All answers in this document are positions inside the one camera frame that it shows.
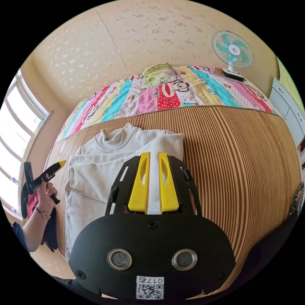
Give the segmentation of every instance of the floral pillow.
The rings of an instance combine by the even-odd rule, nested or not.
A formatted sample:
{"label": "floral pillow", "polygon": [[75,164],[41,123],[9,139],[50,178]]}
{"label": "floral pillow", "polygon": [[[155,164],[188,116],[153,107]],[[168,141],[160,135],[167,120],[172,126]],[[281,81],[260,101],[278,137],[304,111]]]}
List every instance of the floral pillow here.
{"label": "floral pillow", "polygon": [[141,89],[156,87],[179,79],[175,70],[168,63],[155,64],[144,69],[142,74],[144,75],[144,80]]}

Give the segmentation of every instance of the hand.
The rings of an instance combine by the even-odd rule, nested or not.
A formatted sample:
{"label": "hand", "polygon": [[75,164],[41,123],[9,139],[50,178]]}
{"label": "hand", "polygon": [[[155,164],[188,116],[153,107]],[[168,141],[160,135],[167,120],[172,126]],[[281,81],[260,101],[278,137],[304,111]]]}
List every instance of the hand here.
{"label": "hand", "polygon": [[53,187],[53,184],[42,181],[39,189],[39,207],[41,211],[52,211],[55,205],[53,199],[51,198],[52,194],[55,194],[55,196],[58,194],[56,188]]}

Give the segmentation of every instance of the window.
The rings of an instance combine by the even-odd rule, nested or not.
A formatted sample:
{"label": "window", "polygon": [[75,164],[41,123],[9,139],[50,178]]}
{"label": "window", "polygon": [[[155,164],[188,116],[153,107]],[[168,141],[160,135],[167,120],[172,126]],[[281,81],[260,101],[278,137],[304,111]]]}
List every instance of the window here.
{"label": "window", "polygon": [[23,162],[49,114],[26,86],[19,70],[0,108],[0,198],[19,215]]}

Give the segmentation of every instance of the screw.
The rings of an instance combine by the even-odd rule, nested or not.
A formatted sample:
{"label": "screw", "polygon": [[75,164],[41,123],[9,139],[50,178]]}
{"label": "screw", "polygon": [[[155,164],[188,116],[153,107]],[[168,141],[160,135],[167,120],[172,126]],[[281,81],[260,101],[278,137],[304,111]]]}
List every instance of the screw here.
{"label": "screw", "polygon": [[148,227],[150,229],[155,229],[158,226],[158,222],[154,219],[151,219],[148,223],[147,223]]}
{"label": "screw", "polygon": [[83,273],[83,271],[80,271],[80,270],[76,271],[76,276],[81,280],[84,280],[86,278],[85,273]]}
{"label": "screw", "polygon": [[225,280],[228,277],[228,272],[227,271],[222,271],[221,273],[219,273],[218,279],[219,280]]}

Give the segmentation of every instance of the cabinet drawer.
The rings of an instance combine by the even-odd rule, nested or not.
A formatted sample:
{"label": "cabinet drawer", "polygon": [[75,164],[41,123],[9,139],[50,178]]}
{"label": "cabinet drawer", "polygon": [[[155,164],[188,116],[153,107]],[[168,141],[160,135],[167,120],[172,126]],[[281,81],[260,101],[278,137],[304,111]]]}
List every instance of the cabinet drawer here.
{"label": "cabinet drawer", "polygon": [[276,78],[274,78],[274,80],[273,80],[271,93],[274,90],[278,93],[278,95],[283,97],[285,102],[292,109],[293,113],[295,114],[296,118],[298,119],[298,122],[303,130],[303,133],[305,133],[305,116],[304,116],[303,112],[299,108],[298,104],[294,101],[294,99],[290,95],[290,93],[283,87],[283,85]]}
{"label": "cabinet drawer", "polygon": [[291,109],[288,110],[288,113],[285,117],[285,122],[289,128],[289,131],[292,135],[292,138],[295,142],[295,145],[298,146],[303,140],[304,133],[299,124],[298,119]]}
{"label": "cabinet drawer", "polygon": [[302,130],[303,130],[303,133],[305,134],[305,117],[303,115],[303,112],[298,108],[296,110],[293,110]]}
{"label": "cabinet drawer", "polygon": [[281,116],[284,118],[289,110],[289,105],[274,88],[272,88],[269,100],[271,101],[273,106],[278,110]]}
{"label": "cabinet drawer", "polygon": [[284,100],[289,104],[289,106],[291,102],[295,103],[290,93],[283,87],[283,85],[276,78],[273,79],[272,88],[274,88],[284,98]]}

